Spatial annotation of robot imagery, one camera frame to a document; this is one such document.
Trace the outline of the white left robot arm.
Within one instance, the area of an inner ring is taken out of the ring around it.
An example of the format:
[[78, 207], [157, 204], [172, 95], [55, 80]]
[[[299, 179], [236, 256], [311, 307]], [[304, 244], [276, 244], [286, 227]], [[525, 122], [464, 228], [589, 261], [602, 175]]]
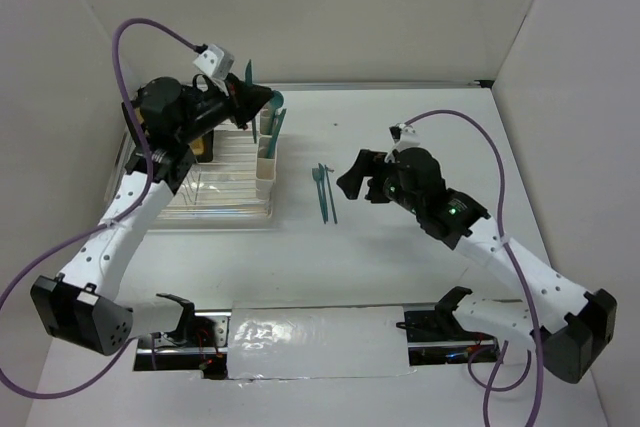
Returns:
[[191, 144], [230, 121], [245, 130], [274, 90], [229, 74], [201, 90], [171, 77], [138, 89], [130, 129], [141, 128], [118, 190], [80, 251], [53, 277], [39, 276], [30, 296], [52, 337], [110, 356], [133, 337], [141, 309], [116, 298], [131, 259], [161, 211], [174, 199], [197, 158]]

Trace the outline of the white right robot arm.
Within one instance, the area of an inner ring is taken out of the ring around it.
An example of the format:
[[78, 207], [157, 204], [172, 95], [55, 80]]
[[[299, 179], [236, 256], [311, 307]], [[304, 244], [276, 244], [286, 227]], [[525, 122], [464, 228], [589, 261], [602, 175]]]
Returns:
[[545, 369], [571, 384], [582, 379], [611, 342], [616, 299], [604, 289], [588, 291], [501, 236], [485, 207], [447, 187], [438, 161], [425, 149], [405, 149], [393, 161], [383, 152], [363, 149], [337, 185], [350, 200], [366, 186], [367, 201], [403, 207], [428, 236], [520, 296], [519, 302], [502, 302], [469, 288], [452, 289], [436, 306], [436, 326], [444, 337], [478, 332], [526, 349], [540, 347]]

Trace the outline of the white utensil holder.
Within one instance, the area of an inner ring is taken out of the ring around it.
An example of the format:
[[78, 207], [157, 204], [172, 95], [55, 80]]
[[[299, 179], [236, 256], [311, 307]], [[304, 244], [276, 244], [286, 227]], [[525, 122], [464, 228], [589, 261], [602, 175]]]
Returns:
[[266, 157], [269, 141], [271, 140], [271, 125], [274, 112], [270, 105], [263, 108], [258, 116], [258, 143], [256, 151], [255, 188], [256, 197], [259, 200], [267, 201], [271, 197], [271, 191], [276, 180], [276, 158]]

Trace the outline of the yellow square plate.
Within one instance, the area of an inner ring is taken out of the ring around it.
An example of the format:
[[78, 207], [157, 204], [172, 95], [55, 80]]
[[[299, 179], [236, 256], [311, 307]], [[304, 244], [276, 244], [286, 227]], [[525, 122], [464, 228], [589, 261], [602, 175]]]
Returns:
[[[148, 130], [147, 127], [145, 125], [145, 122], [142, 118], [142, 115], [140, 113], [140, 107], [139, 104], [136, 101], [132, 102], [132, 106], [133, 106], [133, 111], [135, 114], [135, 118], [137, 123], [140, 125], [140, 128], [142, 130], [142, 132], [147, 135], [148, 134]], [[131, 136], [134, 144], [136, 147], [138, 147], [140, 145], [140, 140], [139, 140], [139, 136], [136, 133], [135, 127], [134, 127], [134, 122], [131, 118], [131, 116], [129, 115], [126, 106], [124, 103], [121, 103], [121, 110], [124, 116], [124, 120], [127, 126], [127, 130], [129, 132], [129, 135]], [[207, 134], [205, 134], [203, 137], [199, 137], [197, 139], [195, 139], [194, 141], [192, 141], [190, 143], [190, 148], [192, 150], [192, 152], [194, 153], [195, 157], [196, 157], [196, 161], [198, 163], [209, 163], [213, 161], [213, 157], [214, 157], [214, 132], [211, 131]]]

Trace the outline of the clear plastic dish rack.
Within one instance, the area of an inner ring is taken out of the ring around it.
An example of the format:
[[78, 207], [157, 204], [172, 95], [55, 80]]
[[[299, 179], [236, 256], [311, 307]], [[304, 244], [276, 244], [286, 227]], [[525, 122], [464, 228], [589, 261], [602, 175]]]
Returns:
[[225, 123], [214, 131], [213, 147], [213, 161], [191, 168], [155, 229], [254, 228], [269, 221], [272, 191], [267, 201], [256, 197], [257, 144], [251, 132]]

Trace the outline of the white taped cover panel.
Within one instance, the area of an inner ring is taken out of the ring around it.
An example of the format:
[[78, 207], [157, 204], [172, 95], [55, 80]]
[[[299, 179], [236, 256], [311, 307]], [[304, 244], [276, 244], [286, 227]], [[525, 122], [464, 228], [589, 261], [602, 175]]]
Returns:
[[399, 306], [238, 309], [229, 324], [234, 380], [388, 378], [409, 375]]

